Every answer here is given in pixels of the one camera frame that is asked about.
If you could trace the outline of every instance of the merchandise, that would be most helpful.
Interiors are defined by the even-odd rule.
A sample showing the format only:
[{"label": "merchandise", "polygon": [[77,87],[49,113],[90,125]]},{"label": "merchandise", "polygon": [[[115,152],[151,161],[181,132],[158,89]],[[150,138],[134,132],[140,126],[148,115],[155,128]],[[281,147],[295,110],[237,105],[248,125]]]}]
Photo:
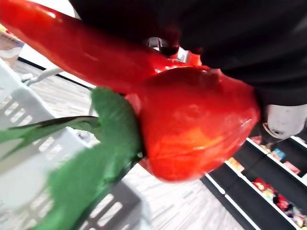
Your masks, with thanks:
[{"label": "merchandise", "polygon": [[238,172],[242,172],[244,167],[233,157],[227,160]]},{"label": "merchandise", "polygon": [[286,156],[286,154],[283,151],[281,151],[280,149],[274,149],[271,152],[271,155],[274,158],[276,158],[278,161],[281,161]]},{"label": "merchandise", "polygon": [[300,170],[295,167],[293,164],[291,164],[290,162],[286,161],[285,163],[283,163],[283,165],[285,167],[287,167],[288,169],[290,169],[292,172],[294,172],[295,174],[298,174],[300,172]]},{"label": "merchandise", "polygon": [[261,136],[250,137],[250,139],[254,141],[257,145],[260,145],[261,143]]},{"label": "merchandise", "polygon": [[3,25],[0,24],[0,58],[12,67],[17,61],[24,42],[15,37]]}]

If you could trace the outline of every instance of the person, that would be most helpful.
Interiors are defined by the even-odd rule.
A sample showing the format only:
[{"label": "person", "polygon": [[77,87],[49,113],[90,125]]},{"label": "person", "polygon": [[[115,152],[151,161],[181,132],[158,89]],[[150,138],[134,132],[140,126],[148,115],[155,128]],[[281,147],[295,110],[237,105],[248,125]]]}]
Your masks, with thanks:
[{"label": "person", "polygon": [[307,118],[305,0],[70,0],[80,18],[142,42],[159,37],[254,87],[262,137],[300,133]]}]

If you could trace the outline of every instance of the store shelf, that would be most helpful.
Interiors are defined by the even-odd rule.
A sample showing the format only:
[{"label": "store shelf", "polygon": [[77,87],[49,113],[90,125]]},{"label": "store shelf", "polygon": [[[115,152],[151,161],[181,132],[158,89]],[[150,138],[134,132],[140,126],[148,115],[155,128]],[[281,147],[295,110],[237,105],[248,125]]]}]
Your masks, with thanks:
[{"label": "store shelf", "polygon": [[260,177],[301,208],[304,214],[307,213],[307,186],[304,181],[272,155],[246,141],[234,158],[245,168],[242,174],[249,180]]},{"label": "store shelf", "polygon": [[[253,146],[257,145],[255,142],[253,142],[251,139],[247,138],[247,141],[252,144]],[[291,170],[289,170],[287,167],[284,166],[284,164],[282,164],[280,161],[278,161],[277,159],[275,159],[270,153],[268,153],[266,150],[264,150],[263,148],[261,148],[259,145],[258,146],[258,150],[263,153],[264,155],[266,155],[269,159],[271,159],[273,162],[275,162],[277,165],[279,165],[282,169],[284,169],[285,171],[287,171],[287,173],[289,173],[290,175],[292,175],[296,180],[298,180],[300,183],[302,183],[304,186],[307,186],[306,182],[302,180],[301,177],[297,176],[294,172],[292,172]]]},{"label": "store shelf", "polygon": [[209,175],[201,178],[202,183],[222,203],[244,230],[261,230],[258,225],[244,212],[244,210],[227,194],[225,190]]},{"label": "store shelf", "polygon": [[259,195],[255,187],[239,177],[238,174],[225,163],[209,173],[220,190],[225,191],[228,202],[234,202],[244,213],[262,230],[296,230],[287,219]]},{"label": "store shelf", "polygon": [[289,218],[287,217],[272,201],[268,200],[264,194],[259,191],[259,189],[257,189],[255,187],[255,185],[253,185],[252,182],[250,182],[242,173],[238,172],[231,164],[229,164],[228,162],[225,162],[225,164],[232,170],[234,171],[238,177],[240,177],[246,184],[248,184],[253,190],[256,191],[256,193],[258,195],[260,195],[266,202],[268,202],[270,204],[270,206],[272,206],[272,208],[274,208],[280,215],[282,215],[283,218],[285,218],[295,229],[299,230],[300,228]]}]

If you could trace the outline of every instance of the red bell pepper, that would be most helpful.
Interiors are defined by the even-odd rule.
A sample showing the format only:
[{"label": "red bell pepper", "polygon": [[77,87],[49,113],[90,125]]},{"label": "red bell pepper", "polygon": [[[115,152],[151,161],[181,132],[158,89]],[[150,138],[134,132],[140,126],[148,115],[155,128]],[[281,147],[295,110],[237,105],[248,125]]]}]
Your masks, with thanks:
[{"label": "red bell pepper", "polygon": [[200,178],[220,166],[259,118],[252,87],[203,67],[162,72],[127,99],[141,122],[142,165],[166,181]]},{"label": "red bell pepper", "polygon": [[1,0],[0,23],[63,70],[121,93],[165,69],[184,65],[155,50],[105,34],[27,0]]},{"label": "red bell pepper", "polygon": [[253,89],[220,72],[168,60],[26,0],[0,0],[0,8],[0,22],[59,67],[131,93],[147,169],[160,179],[202,177],[240,147],[259,118]]}]

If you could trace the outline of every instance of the black shelf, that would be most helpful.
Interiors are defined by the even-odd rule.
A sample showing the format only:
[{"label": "black shelf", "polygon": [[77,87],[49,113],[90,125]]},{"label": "black shelf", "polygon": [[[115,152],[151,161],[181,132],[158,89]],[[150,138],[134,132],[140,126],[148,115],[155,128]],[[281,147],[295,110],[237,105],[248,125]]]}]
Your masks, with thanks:
[{"label": "black shelf", "polygon": [[234,158],[245,168],[242,173],[249,180],[260,177],[286,199],[301,208],[303,214],[307,214],[307,186],[298,176],[263,151],[253,148],[250,142],[246,142],[244,147],[234,155]]},{"label": "black shelf", "polygon": [[239,177],[233,169],[225,163],[209,174],[225,193],[252,219],[262,230],[294,230],[297,229],[291,220],[284,217],[278,208],[274,207],[266,198],[260,195],[260,191],[247,179]]}]

